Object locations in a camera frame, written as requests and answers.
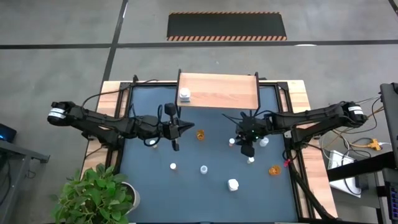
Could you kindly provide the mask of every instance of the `white container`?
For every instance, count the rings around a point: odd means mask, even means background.
[[[261,147],[266,147],[268,143],[269,143],[269,139],[268,139],[267,137],[264,137],[264,138],[261,139],[261,141],[260,141],[260,146],[261,146]]]
[[[239,183],[236,179],[230,179],[228,181],[228,189],[230,192],[237,191],[239,187]]]
[[[155,144],[155,142],[156,142],[155,140],[150,140],[150,141],[149,141],[149,145],[152,146],[153,144]]]
[[[141,202],[141,197],[140,197],[138,191],[134,187],[132,187],[131,184],[129,184],[127,182],[122,182],[122,185],[127,187],[126,194],[131,195],[131,197],[134,198],[134,200],[132,201],[132,208],[130,208],[130,210],[128,212],[126,212],[126,214],[128,214],[138,207],[139,203]]]
[[[200,167],[200,173],[201,174],[207,174],[207,166],[201,166]]]
[[[180,101],[189,102],[191,97],[191,91],[188,88],[180,89]]]
[[[232,146],[234,146],[234,144],[235,144],[235,139],[230,138],[229,139],[229,146],[232,147]]]
[[[254,157],[249,157],[248,158],[248,164],[253,163],[254,162]]]
[[[177,169],[177,165],[175,163],[170,164],[170,169],[176,170]]]

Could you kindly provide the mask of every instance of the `metal stand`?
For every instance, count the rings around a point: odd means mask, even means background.
[[[17,194],[21,187],[21,183],[29,170],[29,163],[31,159],[38,159],[40,163],[48,163],[50,156],[43,155],[22,147],[16,146],[6,141],[0,141],[0,170],[6,165],[9,157],[16,157],[21,160],[19,169],[12,172],[11,188],[6,195],[4,203],[0,207],[2,215],[0,215],[0,224],[9,223],[12,210],[17,200]]]
[[[364,159],[344,166],[328,170],[329,181],[341,180],[360,174],[377,172],[383,168],[396,168],[393,152],[387,152],[379,156]]]

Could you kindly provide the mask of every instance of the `potted plant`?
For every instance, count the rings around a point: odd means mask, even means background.
[[[126,215],[140,201],[138,192],[128,183],[126,176],[113,175],[114,167],[105,170],[103,164],[96,171],[88,169],[80,179],[80,172],[63,186],[52,215],[55,223],[128,223]]]

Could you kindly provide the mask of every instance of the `wooden board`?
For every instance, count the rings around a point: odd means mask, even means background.
[[[292,102],[294,113],[303,112],[305,110],[311,109],[310,103],[308,102],[308,96],[305,90],[304,81],[268,80],[268,81],[260,81],[260,83],[261,82],[287,82],[289,86],[290,100]],[[120,83],[121,81],[104,82],[101,92],[104,93],[104,92],[118,90]],[[118,98],[117,93],[101,95],[99,98],[97,112],[114,116],[117,98]],[[287,111],[287,105],[284,97],[282,97],[282,105],[284,107],[284,110]],[[124,111],[125,107],[126,107],[126,99],[123,99],[121,111]],[[311,144],[318,146],[319,142],[312,140]],[[97,140],[89,142],[87,154],[94,151],[95,149],[98,149],[99,147],[100,145],[97,142]],[[319,202],[324,206],[324,208],[331,215],[337,217],[335,203],[333,200],[333,196],[331,194],[331,189],[329,186],[329,180],[326,173],[325,165],[323,163],[322,152],[313,147],[307,147],[302,150],[302,154],[303,154],[305,171],[307,173],[310,190],[314,193],[314,195],[319,200]],[[91,167],[95,168],[95,166],[99,163],[104,164],[105,159],[106,159],[106,149],[101,149],[100,151],[92,154],[90,157],[85,159],[82,171],[85,171]],[[299,189],[299,195],[303,210],[303,216],[308,217],[307,203],[301,189]]]
[[[254,75],[218,75],[181,73],[178,92],[188,88],[190,102],[178,106],[210,108],[257,109],[259,107],[257,81]]]

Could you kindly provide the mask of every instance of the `black floor mat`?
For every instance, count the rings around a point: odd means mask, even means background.
[[[279,12],[172,12],[169,41],[286,40]]]

